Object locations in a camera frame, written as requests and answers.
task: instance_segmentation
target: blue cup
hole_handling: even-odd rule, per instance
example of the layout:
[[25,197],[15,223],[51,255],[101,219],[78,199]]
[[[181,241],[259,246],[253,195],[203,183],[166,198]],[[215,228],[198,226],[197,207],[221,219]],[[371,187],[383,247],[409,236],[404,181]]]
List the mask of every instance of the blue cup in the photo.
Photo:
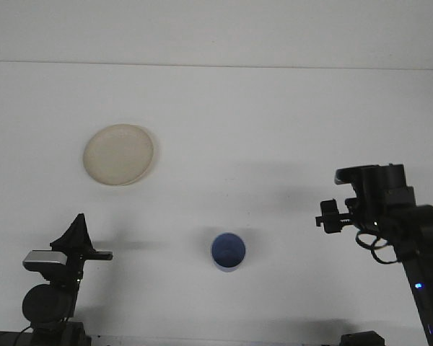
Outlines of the blue cup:
[[211,256],[223,268],[237,267],[245,257],[244,242],[233,233],[220,234],[211,245]]

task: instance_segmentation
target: white surface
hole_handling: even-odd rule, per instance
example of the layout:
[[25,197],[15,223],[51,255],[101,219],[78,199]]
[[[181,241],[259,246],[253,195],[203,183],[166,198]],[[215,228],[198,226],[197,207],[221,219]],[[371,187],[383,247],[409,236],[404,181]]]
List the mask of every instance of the white surface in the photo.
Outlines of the white surface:
[[[157,138],[138,184],[84,170],[87,139],[112,123]],[[0,63],[0,329],[26,325],[22,299],[43,281],[22,259],[84,212],[114,251],[85,266],[90,334],[324,343],[377,328],[423,345],[403,268],[374,262],[353,229],[315,227],[321,200],[352,196],[335,169],[388,162],[433,204],[433,71]],[[247,246],[231,273],[210,256],[225,231]]]
[[433,0],[0,1],[0,60],[433,69]]

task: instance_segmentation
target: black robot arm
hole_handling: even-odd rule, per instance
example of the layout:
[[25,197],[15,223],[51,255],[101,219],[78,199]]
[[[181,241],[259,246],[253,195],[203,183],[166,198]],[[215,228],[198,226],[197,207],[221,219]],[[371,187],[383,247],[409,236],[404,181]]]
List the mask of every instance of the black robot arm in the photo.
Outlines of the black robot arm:
[[34,333],[60,334],[74,315],[85,261],[111,260],[113,255],[93,248],[84,214],[50,246],[48,251],[31,251],[23,261],[27,270],[40,272],[49,285],[32,288],[22,302],[22,312]]
[[[383,264],[402,262],[425,335],[433,346],[433,207],[416,205],[414,189],[407,186],[404,166],[360,166],[339,169],[336,184],[351,184],[356,197],[345,200],[348,213],[340,214],[335,200],[320,204],[317,226],[338,233],[344,226],[359,230],[356,241]],[[364,243],[360,236],[374,236]],[[392,246],[396,261],[386,262],[377,251]]]

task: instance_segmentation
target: beige plate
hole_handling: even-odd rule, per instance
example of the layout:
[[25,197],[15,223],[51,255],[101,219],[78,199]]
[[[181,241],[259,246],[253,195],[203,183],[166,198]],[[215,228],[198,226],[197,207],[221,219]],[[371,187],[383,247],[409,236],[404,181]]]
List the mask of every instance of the beige plate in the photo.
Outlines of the beige plate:
[[84,166],[97,182],[127,185],[145,173],[153,154],[152,140],[139,126],[112,125],[90,139],[84,152]]

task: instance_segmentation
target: black cable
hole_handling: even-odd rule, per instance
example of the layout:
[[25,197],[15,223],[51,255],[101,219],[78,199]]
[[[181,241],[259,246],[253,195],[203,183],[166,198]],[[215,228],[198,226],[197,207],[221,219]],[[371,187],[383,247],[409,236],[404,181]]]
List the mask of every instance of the black cable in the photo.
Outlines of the black cable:
[[16,336],[16,339],[14,339],[13,346],[17,345],[17,340],[19,340],[19,338],[21,337],[22,333],[24,333],[29,328],[30,328],[30,326],[28,326],[27,328],[24,328],[21,332],[19,332],[19,334]]
[[[368,243],[366,243],[366,242],[364,242],[364,241],[361,240],[361,236],[363,236],[363,235],[365,235],[365,236],[374,236],[377,239],[377,241],[372,242],[371,244],[368,244]],[[371,251],[372,250],[383,249],[384,247],[386,247],[388,245],[388,242],[386,242],[386,244],[377,246],[377,242],[379,240],[381,240],[381,239],[382,239],[382,237],[380,236],[379,232],[377,232],[377,231],[371,231],[369,229],[360,229],[358,231],[358,233],[356,234],[356,238],[355,238],[356,243],[358,243],[358,245],[360,247],[363,247],[366,250],[371,250]]]
[[[375,237],[374,241],[371,244],[368,244],[364,241],[361,240],[361,236],[362,235],[367,235],[367,236],[373,236]],[[377,262],[379,262],[381,265],[392,265],[393,263],[397,263],[398,261],[385,261],[383,259],[381,259],[380,257],[378,257],[377,255],[377,250],[381,250],[384,249],[386,247],[390,246],[390,243],[388,241],[385,241],[385,243],[383,245],[377,245],[377,243],[382,240],[383,238],[380,236],[380,232],[378,231],[372,231],[369,229],[360,229],[358,231],[358,233],[356,234],[356,243],[358,243],[358,245],[360,247],[363,247],[366,250],[370,250],[370,253],[372,255],[372,257],[374,257],[374,260],[376,260]]]
[[378,248],[378,247],[376,247],[376,244],[377,244],[377,242],[379,240],[380,239],[375,239],[372,242],[372,245],[371,245],[371,246],[374,246],[374,248],[370,250],[370,253],[372,254],[372,257],[374,257],[374,260],[376,260],[377,262],[379,262],[381,265],[392,265],[393,263],[397,263],[398,262],[397,259],[394,260],[394,261],[384,261],[383,259],[381,259],[380,257],[378,257],[378,255],[377,255],[377,253],[375,251],[379,250],[379,249],[383,249],[384,247],[387,247],[389,245],[389,243],[386,242],[386,244],[383,247]]

